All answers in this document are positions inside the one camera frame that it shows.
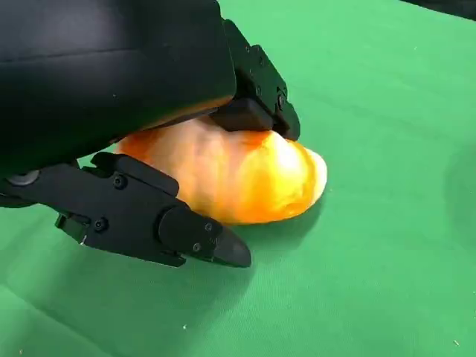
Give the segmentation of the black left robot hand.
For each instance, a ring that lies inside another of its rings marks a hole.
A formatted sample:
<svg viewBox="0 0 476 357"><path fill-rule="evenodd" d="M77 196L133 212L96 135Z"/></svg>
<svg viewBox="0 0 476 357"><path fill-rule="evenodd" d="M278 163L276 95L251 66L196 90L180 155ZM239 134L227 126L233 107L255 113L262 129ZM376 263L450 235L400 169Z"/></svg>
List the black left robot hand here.
<svg viewBox="0 0 476 357"><path fill-rule="evenodd" d="M216 1L3 1L1 206L40 204L78 243L166 266L247 268L248 246L178 199L178 182L109 145L210 115L300 122L284 79Z"/></svg>

